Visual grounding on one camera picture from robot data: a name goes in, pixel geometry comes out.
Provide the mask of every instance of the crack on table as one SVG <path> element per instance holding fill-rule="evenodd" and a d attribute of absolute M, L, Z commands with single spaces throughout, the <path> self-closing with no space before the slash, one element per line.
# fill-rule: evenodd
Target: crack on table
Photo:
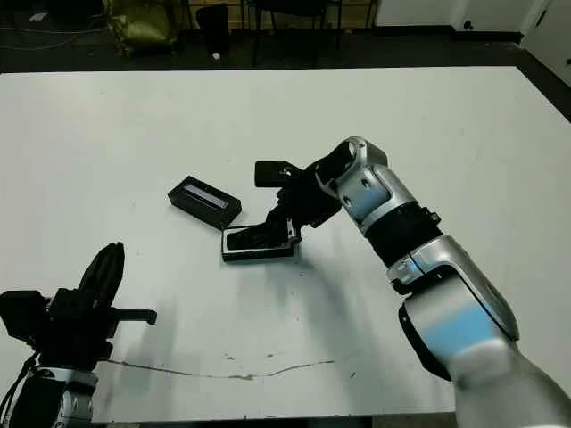
<path fill-rule="evenodd" d="M 239 381 L 253 381 L 254 379 L 257 379 L 257 378 L 278 376 L 278 375 L 281 375 L 283 373 L 286 373 L 286 372 L 289 372 L 292 370 L 299 370 L 301 368 L 319 366 L 321 364 L 334 364 L 336 361 L 334 359 L 327 359 L 327 360 L 323 360 L 323 361 L 317 361 L 315 363 L 298 364 L 295 366 L 282 368 L 281 370 L 277 370 L 276 372 L 267 373 L 267 374 L 249 374 L 249 375 L 248 374 L 240 374 L 240 375 L 239 374 L 230 374 L 227 376 L 218 375 L 218 374 L 216 374 L 216 375 L 215 374 L 207 374 L 206 375 L 206 374 L 199 374 L 199 373 L 192 373 L 192 372 L 182 372 L 179 370 L 171 370 L 169 368 L 161 368 L 161 367 L 155 367 L 155 366 L 145 366 L 142 364 L 134 364 L 134 363 L 129 363 L 128 361 L 119 361 L 116 359 L 108 359 L 104 362 L 109 363 L 109 364 L 115 364 L 118 366 L 140 368 L 140 369 L 144 369 L 144 370 L 151 370 L 154 372 L 168 373 L 169 375 L 202 377 L 202 378 L 206 378 L 206 379 L 233 379 L 233 380 L 239 380 Z"/>

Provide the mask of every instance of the black trash can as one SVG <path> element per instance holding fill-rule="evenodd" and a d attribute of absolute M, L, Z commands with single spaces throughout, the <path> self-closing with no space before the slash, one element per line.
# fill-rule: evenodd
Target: black trash can
<path fill-rule="evenodd" d="M 208 54 L 226 54 L 230 47 L 228 6 L 225 3 L 205 6 L 196 12 L 196 21 L 203 32 Z"/>

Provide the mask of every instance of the black floor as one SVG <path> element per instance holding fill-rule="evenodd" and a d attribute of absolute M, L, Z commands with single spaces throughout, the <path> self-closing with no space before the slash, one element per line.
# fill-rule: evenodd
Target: black floor
<path fill-rule="evenodd" d="M 253 35 L 235 30 L 230 52 L 217 62 L 206 53 L 199 31 L 180 37 L 174 53 L 154 53 L 126 58 L 116 54 L 107 29 L 77 35 L 41 34 L 5 29 L 80 29 L 50 21 L 28 22 L 30 11 L 13 13 L 0 21 L 0 72 L 96 71 L 96 70 L 244 70 L 252 68 Z M 91 23 L 101 28 L 102 21 Z M 517 44 L 497 41 L 459 41 L 448 34 L 381 36 L 374 30 L 343 34 L 340 49 L 335 48 L 335 33 L 310 30 L 265 33 L 257 69 L 307 69 L 356 67 L 434 67 L 470 65 L 517 66 L 543 94 L 571 121 L 571 88 L 547 70 Z M 314 54 L 317 43 L 317 57 Z M 36 46 L 41 50 L 18 50 Z"/>

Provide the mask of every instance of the black cable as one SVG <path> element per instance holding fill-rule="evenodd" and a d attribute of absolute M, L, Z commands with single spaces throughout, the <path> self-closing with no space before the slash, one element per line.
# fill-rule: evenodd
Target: black cable
<path fill-rule="evenodd" d="M 28 375 L 28 372 L 34 368 L 36 365 L 36 358 L 39 355 L 39 352 L 34 352 L 30 358 L 24 361 L 23 366 L 21 367 L 20 374 L 16 378 L 16 382 L 10 387 L 4 398 L 2 399 L 2 403 L 0 404 L 0 420 L 2 421 L 2 426 L 4 426 L 6 415 L 8 414 L 8 410 L 10 410 L 10 406 L 12 405 L 12 399 L 16 390 L 18 389 L 18 384 Z"/>

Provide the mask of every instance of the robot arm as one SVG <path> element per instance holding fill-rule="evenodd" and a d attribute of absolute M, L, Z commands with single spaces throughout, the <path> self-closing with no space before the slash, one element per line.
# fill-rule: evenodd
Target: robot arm
<path fill-rule="evenodd" d="M 257 185 L 264 182 L 258 169 Z M 302 226 L 318 226 L 342 205 L 387 266 L 394 290 L 405 296 L 399 320 L 420 362 L 453 383 L 459 426 L 571 426 L 569 397 L 519 352 L 508 303 L 458 243 L 443 235 L 439 217 L 418 205 L 381 150 L 354 136 L 294 175 L 282 182 L 266 223 L 255 227 L 283 230 L 276 217 L 282 225 L 289 220 L 299 242 Z M 246 253 L 252 230 L 236 234 Z"/>

